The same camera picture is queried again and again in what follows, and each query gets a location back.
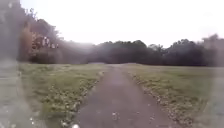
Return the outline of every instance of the hazy sky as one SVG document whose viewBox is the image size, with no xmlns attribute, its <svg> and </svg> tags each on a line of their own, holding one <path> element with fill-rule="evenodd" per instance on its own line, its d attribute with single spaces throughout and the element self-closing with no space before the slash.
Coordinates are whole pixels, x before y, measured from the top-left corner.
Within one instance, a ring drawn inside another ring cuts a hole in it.
<svg viewBox="0 0 224 128">
<path fill-rule="evenodd" d="M 66 40 L 162 44 L 224 35 L 222 0 L 21 0 Z"/>
</svg>

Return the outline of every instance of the paved path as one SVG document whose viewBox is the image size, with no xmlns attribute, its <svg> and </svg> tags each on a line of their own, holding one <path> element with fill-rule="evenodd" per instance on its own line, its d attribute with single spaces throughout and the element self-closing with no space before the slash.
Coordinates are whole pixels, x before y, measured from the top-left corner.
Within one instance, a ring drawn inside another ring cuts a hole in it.
<svg viewBox="0 0 224 128">
<path fill-rule="evenodd" d="M 105 74 L 75 121 L 80 128 L 180 128 L 119 68 Z"/>
</svg>

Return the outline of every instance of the treeline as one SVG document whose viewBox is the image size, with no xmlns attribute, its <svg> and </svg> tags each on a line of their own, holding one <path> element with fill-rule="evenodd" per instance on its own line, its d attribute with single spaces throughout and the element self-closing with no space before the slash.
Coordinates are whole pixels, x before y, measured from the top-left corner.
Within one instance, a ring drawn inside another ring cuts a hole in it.
<svg viewBox="0 0 224 128">
<path fill-rule="evenodd" d="M 0 30 L 0 52 L 1 55 L 13 53 L 19 61 L 224 66 L 224 39 L 218 35 L 204 38 L 200 42 L 181 39 L 168 48 L 156 44 L 147 46 L 141 40 L 104 42 L 99 45 L 80 44 L 63 40 L 54 26 L 36 17 L 34 10 L 24 10 L 19 2 L 8 5 L 6 4 L 4 18 L 0 19 L 4 25 Z"/>
<path fill-rule="evenodd" d="M 219 47 L 222 39 L 217 35 L 205 38 L 195 43 L 182 39 L 173 43 L 169 48 L 151 44 L 146 46 L 140 40 L 105 42 L 99 45 L 70 43 L 74 47 L 66 55 L 71 63 L 103 62 L 108 64 L 140 63 L 148 65 L 175 65 L 175 66 L 222 66 L 217 63 L 218 53 L 224 53 Z"/>
</svg>

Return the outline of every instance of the green lawn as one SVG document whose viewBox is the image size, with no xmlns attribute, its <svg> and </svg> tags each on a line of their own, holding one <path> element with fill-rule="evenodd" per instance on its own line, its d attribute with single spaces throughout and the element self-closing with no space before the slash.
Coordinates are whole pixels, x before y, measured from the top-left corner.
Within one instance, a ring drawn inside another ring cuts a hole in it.
<svg viewBox="0 0 224 128">
<path fill-rule="evenodd" d="M 49 128 L 72 122 L 83 97 L 105 69 L 103 64 L 20 65 L 27 100 Z"/>
<path fill-rule="evenodd" d="M 156 97 L 170 117 L 190 127 L 208 101 L 212 68 L 125 65 L 142 89 Z"/>
</svg>

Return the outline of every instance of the grassy field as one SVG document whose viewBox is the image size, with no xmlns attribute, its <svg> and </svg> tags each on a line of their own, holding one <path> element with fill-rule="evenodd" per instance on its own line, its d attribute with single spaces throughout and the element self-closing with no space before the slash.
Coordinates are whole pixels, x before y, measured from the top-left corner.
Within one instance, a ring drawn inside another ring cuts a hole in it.
<svg viewBox="0 0 224 128">
<path fill-rule="evenodd" d="M 156 97 L 170 117 L 191 127 L 204 109 L 211 90 L 212 69 L 125 65 L 129 75 L 145 93 Z"/>
<path fill-rule="evenodd" d="M 49 128 L 71 123 L 83 97 L 105 69 L 103 64 L 20 65 L 27 100 L 37 118 L 43 119 Z"/>
</svg>

